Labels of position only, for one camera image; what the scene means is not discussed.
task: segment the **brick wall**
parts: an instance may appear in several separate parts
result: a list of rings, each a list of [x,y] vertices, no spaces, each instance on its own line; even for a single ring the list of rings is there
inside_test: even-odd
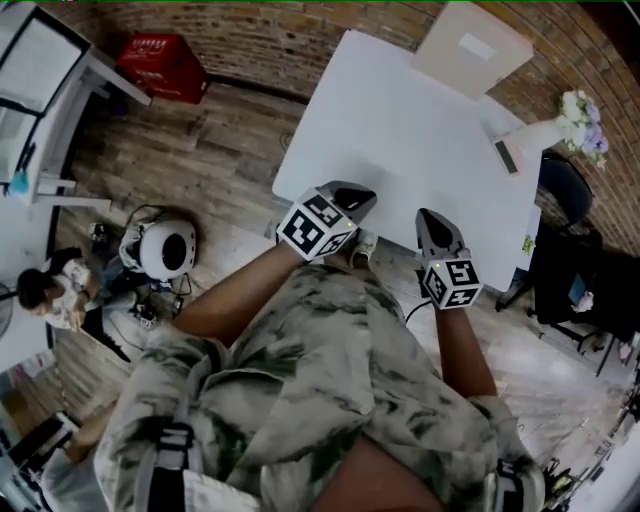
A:
[[[611,42],[574,3],[482,4],[532,40],[535,57],[491,95],[527,122],[556,113],[559,95],[582,88],[596,99],[611,142],[598,171],[574,162],[595,193],[589,219],[605,241],[640,255],[640,86]],[[211,73],[311,96],[342,33],[357,28],[415,50],[438,3],[56,3],[44,7],[105,51],[117,54],[134,31],[182,34]],[[538,202],[557,220],[557,206]]]

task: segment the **white table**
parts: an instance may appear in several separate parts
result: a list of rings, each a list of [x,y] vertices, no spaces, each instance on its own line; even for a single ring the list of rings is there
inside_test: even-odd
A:
[[[91,48],[74,66],[46,116],[40,120],[31,138],[35,150],[26,168],[29,183],[25,194],[15,196],[26,205],[34,203],[52,206],[108,207],[110,199],[57,195],[56,189],[72,189],[76,183],[59,179],[69,144],[92,92],[103,97],[108,93],[103,86],[108,82],[139,101],[149,105],[151,98],[135,85],[118,75],[112,63],[95,48]]]
[[[522,123],[488,97],[474,103],[410,68],[412,54],[348,31],[291,141],[273,191],[297,199],[331,180],[378,195],[364,229],[418,250],[419,208],[461,230],[480,278],[506,291],[538,183],[540,151],[521,148],[526,172],[509,176],[491,139]]]

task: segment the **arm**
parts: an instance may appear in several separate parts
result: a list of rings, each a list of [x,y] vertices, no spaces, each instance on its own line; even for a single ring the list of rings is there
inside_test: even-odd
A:
[[[436,309],[444,382],[463,397],[496,396],[496,384],[464,309]]]
[[[304,259],[285,243],[269,249],[198,297],[173,325],[231,346]]]
[[[113,402],[99,414],[89,418],[71,438],[71,444],[65,451],[69,460],[75,465],[86,459],[89,452],[98,444],[107,428],[115,405],[116,402]]]

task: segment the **foot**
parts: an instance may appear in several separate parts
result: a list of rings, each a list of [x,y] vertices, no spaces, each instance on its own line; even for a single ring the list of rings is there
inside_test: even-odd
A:
[[[351,253],[349,265],[353,268],[356,258],[365,258],[369,262],[373,251],[376,250],[376,245],[378,245],[378,235],[360,229],[358,231],[358,242]]]

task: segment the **fan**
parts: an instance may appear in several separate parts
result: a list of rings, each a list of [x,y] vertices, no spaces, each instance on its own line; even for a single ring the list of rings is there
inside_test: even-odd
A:
[[[4,336],[11,322],[11,314],[13,313],[13,298],[18,292],[9,291],[5,285],[0,283],[0,338]]]

